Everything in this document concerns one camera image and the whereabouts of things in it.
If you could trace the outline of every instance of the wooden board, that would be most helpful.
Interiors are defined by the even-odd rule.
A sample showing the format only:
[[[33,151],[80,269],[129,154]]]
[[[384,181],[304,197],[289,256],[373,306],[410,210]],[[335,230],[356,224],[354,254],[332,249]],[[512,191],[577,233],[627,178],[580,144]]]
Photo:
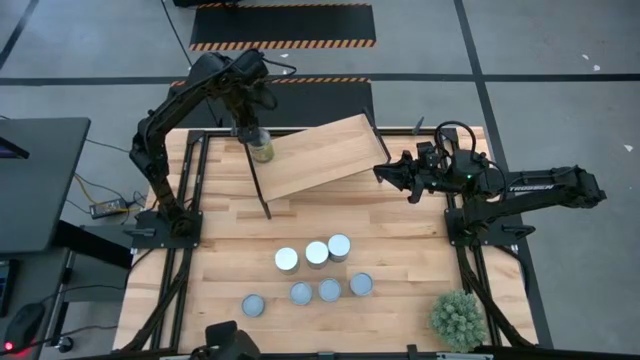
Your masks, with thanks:
[[[488,152],[482,128],[474,130],[478,149]],[[167,137],[170,182],[175,187],[185,139],[184,130]],[[404,149],[415,152],[416,142],[429,140],[385,138],[394,159]],[[470,145],[466,140],[461,137],[463,147]],[[216,138],[209,149],[201,202],[205,222],[189,278],[181,352],[203,345],[205,327],[226,320],[236,320],[264,353],[404,352],[407,344],[417,344],[419,351],[447,349],[427,320],[438,295],[461,286],[454,250],[446,238],[443,195],[425,193],[420,203],[411,205],[406,191],[378,184],[373,174],[364,172],[274,200],[269,221],[255,197],[242,146],[235,139]],[[303,263],[292,276],[275,268],[277,249],[291,246],[302,254],[310,241],[327,240],[337,232],[352,238],[346,262],[329,263],[321,270]],[[496,302],[535,342],[518,263],[491,250],[485,256]],[[130,275],[114,348],[132,338],[155,306],[164,254],[154,251]],[[349,293],[346,283],[359,271],[375,279],[372,296],[356,298]],[[309,281],[316,291],[317,283],[327,277],[343,285],[344,296],[336,303],[322,302],[317,293],[308,306],[288,300],[296,281]],[[259,318],[242,314],[240,303],[249,293],[266,300]],[[170,322],[165,323],[168,334]]]
[[[386,161],[365,115],[273,140],[275,157],[255,162],[265,201],[370,170]]]

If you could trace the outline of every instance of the power adapter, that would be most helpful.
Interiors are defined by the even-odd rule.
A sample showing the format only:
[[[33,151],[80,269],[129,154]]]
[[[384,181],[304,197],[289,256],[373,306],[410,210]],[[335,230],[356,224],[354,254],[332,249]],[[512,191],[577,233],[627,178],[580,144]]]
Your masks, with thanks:
[[[92,219],[100,219],[107,216],[122,214],[123,210],[129,208],[124,199],[115,199],[105,201],[99,204],[89,206],[89,213]]]

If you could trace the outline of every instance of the yellow and black tape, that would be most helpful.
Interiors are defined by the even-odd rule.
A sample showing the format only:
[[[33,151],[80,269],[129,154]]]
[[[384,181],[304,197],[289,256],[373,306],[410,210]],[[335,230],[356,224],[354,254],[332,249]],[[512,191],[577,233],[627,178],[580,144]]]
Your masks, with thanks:
[[[211,3],[198,5],[198,9],[211,8],[211,7],[223,7],[223,3]],[[272,5],[237,5],[238,8],[274,8],[274,7],[319,7],[319,6],[371,6],[366,3],[355,4],[272,4]]]
[[[345,40],[280,40],[280,41],[247,41],[191,44],[191,51],[222,51],[247,49],[329,49],[329,48],[368,48],[373,47],[373,39]]]
[[[354,83],[354,82],[368,82],[368,78],[363,77],[315,77],[315,78],[303,78],[303,77],[291,77],[291,78],[278,78],[267,80],[267,83],[272,84],[311,84],[311,83]],[[186,81],[174,81],[171,83],[171,87],[184,86]]]

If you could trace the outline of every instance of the floor mat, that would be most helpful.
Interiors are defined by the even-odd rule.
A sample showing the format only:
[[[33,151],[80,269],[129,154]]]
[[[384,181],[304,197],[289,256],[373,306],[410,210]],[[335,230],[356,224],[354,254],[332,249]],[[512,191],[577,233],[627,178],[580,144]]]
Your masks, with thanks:
[[[372,47],[369,4],[201,5],[193,24],[192,51]]]
[[[174,96],[185,81],[171,84],[169,96]],[[268,85],[278,99],[273,110],[257,109],[260,125],[265,127],[318,126],[353,116],[367,107],[373,115],[371,83],[367,78],[293,77],[272,80]],[[212,109],[223,126],[231,126],[231,114],[222,101],[212,103]],[[216,127],[206,103],[200,103],[178,125],[179,128]]]

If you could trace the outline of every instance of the can lid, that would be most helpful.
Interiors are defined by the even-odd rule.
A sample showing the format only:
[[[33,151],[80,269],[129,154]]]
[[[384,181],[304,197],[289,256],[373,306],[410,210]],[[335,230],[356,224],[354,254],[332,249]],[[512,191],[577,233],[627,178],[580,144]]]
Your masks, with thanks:
[[[296,305],[307,305],[313,296],[311,285],[304,281],[297,282],[291,287],[291,301]]]
[[[351,249],[351,240],[344,234],[335,234],[329,239],[329,252],[336,256],[345,256]]]
[[[280,270],[291,270],[298,265],[298,253],[292,248],[282,248],[276,253],[276,266]]]
[[[373,291],[373,278],[369,274],[357,273],[351,278],[351,291],[358,296],[366,296]]]
[[[318,293],[320,298],[326,302],[334,302],[340,298],[342,288],[340,283],[336,279],[324,279],[318,286]]]
[[[327,245],[320,241],[314,241],[307,245],[307,260],[312,264],[322,264],[327,261],[329,257],[329,248]]]
[[[249,317],[258,317],[264,311],[264,299],[257,294],[249,294],[242,300],[242,312]]]

